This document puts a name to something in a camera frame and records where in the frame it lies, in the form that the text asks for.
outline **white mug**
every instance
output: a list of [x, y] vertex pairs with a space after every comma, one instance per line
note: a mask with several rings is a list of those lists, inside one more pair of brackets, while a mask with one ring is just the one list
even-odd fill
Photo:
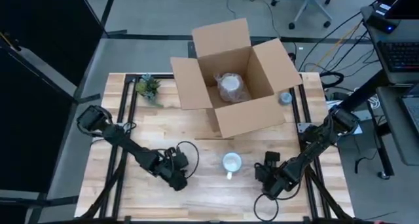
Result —
[[223, 157], [223, 166], [227, 171], [227, 179], [231, 179], [233, 172], [237, 172], [242, 167], [242, 158], [237, 153], [227, 153]]

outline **cardboard box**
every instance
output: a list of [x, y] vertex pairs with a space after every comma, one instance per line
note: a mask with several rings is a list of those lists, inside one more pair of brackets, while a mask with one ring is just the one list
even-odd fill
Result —
[[[279, 39], [252, 47], [246, 19], [192, 31], [198, 59], [171, 58], [182, 109], [207, 109], [228, 138], [285, 122], [278, 92], [301, 84], [301, 78]], [[251, 100], [225, 102], [214, 76], [237, 73]]]

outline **wooden table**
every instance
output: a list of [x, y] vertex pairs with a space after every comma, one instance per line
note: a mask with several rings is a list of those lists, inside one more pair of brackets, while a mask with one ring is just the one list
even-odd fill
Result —
[[[110, 74], [103, 95], [102, 106], [108, 109], [114, 118], [118, 114], [124, 78], [124, 73]], [[311, 118], [313, 122], [322, 122], [327, 114], [327, 106], [319, 75], [303, 73], [302, 78]], [[303, 119], [298, 88], [295, 87], [295, 90]], [[287, 160], [300, 152], [292, 107], [285, 107], [287, 122], [282, 125], [223, 140], [219, 132], [211, 130], [204, 110], [180, 109], [173, 79], [162, 80], [159, 91], [158, 103], [161, 103], [163, 108], [150, 106], [142, 97], [137, 98], [134, 122], [138, 127], [133, 130], [131, 138], [150, 149], [168, 148], [175, 146], [179, 141], [189, 140], [199, 148], [200, 164], [196, 173], [188, 179], [187, 187], [175, 192], [161, 178], [155, 178], [142, 170], [133, 156], [129, 155], [118, 219], [122, 220], [124, 216], [130, 215], [133, 220], [257, 220], [253, 213], [253, 203], [261, 193], [262, 183], [255, 179], [254, 163], [263, 162], [266, 151], [280, 152], [281, 160]], [[129, 99], [130, 95], [128, 95], [124, 122], [128, 116]], [[196, 153], [191, 146], [186, 144], [182, 146], [182, 150], [188, 156], [189, 171], [191, 171], [196, 164]], [[83, 214], [102, 190], [110, 151], [111, 146], [106, 141], [99, 141], [90, 149], [75, 216]], [[229, 151], [239, 153], [243, 160], [241, 170], [234, 174], [231, 180], [226, 178], [226, 172], [221, 165], [222, 156]], [[353, 215], [337, 149], [328, 148], [320, 156], [320, 161], [325, 186], [344, 211]], [[280, 196], [286, 197], [294, 192], [295, 190], [290, 193], [283, 192]], [[112, 192], [109, 197], [108, 216], [111, 215], [113, 196]], [[317, 190], [316, 202], [319, 214], [322, 215]], [[266, 198], [258, 202], [258, 214], [264, 219], [270, 219], [275, 210], [275, 203]], [[280, 201], [280, 211], [276, 221], [301, 221], [305, 215], [310, 216], [310, 209], [306, 185], [303, 182], [295, 198]]]

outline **chair wheel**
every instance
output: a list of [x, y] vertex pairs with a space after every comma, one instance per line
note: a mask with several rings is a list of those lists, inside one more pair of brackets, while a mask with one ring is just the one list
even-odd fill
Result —
[[326, 21], [326, 23], [323, 24], [323, 27], [328, 28], [330, 26], [330, 22]]
[[385, 172], [379, 172], [379, 173], [377, 173], [377, 176], [378, 176], [379, 178], [381, 178], [381, 179], [385, 179], [385, 180], [390, 179], [390, 176], [387, 176], [387, 174], [386, 174]]

